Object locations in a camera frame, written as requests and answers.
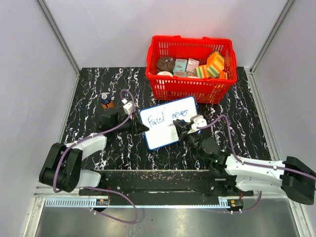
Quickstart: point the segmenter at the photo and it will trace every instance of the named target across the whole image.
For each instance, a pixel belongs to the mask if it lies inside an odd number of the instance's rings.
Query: brown bottle
[[[114,103],[111,99],[110,96],[108,96],[108,94],[110,94],[109,92],[103,92],[101,93],[101,104],[103,106],[103,109],[107,109],[109,107],[114,107]]]

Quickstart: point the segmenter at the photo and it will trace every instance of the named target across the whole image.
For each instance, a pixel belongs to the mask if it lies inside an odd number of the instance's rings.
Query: red plastic basket
[[[213,51],[219,51],[225,58],[227,80],[157,76],[156,63],[161,56],[171,56],[174,59],[193,58],[203,65]],[[232,41],[208,37],[190,39],[180,36],[154,36],[147,54],[146,77],[157,100],[176,100],[192,95],[197,102],[218,104],[229,87],[237,81],[236,56]]]

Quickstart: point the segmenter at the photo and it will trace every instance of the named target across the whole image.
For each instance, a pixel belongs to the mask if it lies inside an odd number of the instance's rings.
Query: gray wall
[[[286,0],[46,0],[80,67],[144,67],[154,35],[229,38],[251,66]]]
[[[255,72],[283,159],[316,170],[316,1],[294,5]],[[307,206],[316,231],[316,205]]]
[[[36,1],[0,7],[0,236],[17,237],[76,75]]]

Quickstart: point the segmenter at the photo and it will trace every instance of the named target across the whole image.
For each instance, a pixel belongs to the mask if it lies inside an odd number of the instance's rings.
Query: white board with blue border
[[[139,117],[143,125],[149,128],[149,131],[145,132],[148,149],[156,150],[179,141],[172,121],[183,119],[190,122],[190,118],[197,114],[196,100],[193,96],[141,110]]]

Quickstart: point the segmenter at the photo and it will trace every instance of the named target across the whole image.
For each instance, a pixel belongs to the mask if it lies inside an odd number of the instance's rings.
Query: black marble tabletop
[[[198,104],[198,113],[209,123],[220,114],[231,122],[234,150],[239,156],[270,159],[267,143],[251,94],[244,68],[237,68],[238,80],[228,90],[219,105]],[[136,114],[143,108],[163,103],[156,101],[145,68],[83,68],[64,130],[63,141],[73,142],[96,131],[104,111],[100,103],[102,92],[110,92],[116,108],[123,114],[119,93],[128,89],[135,97]],[[202,137],[213,137],[224,150],[231,152],[224,121],[204,129]],[[85,169],[205,169],[186,144],[174,143],[156,151],[147,149],[144,135],[132,137],[117,134],[105,150],[97,152],[82,163]]]

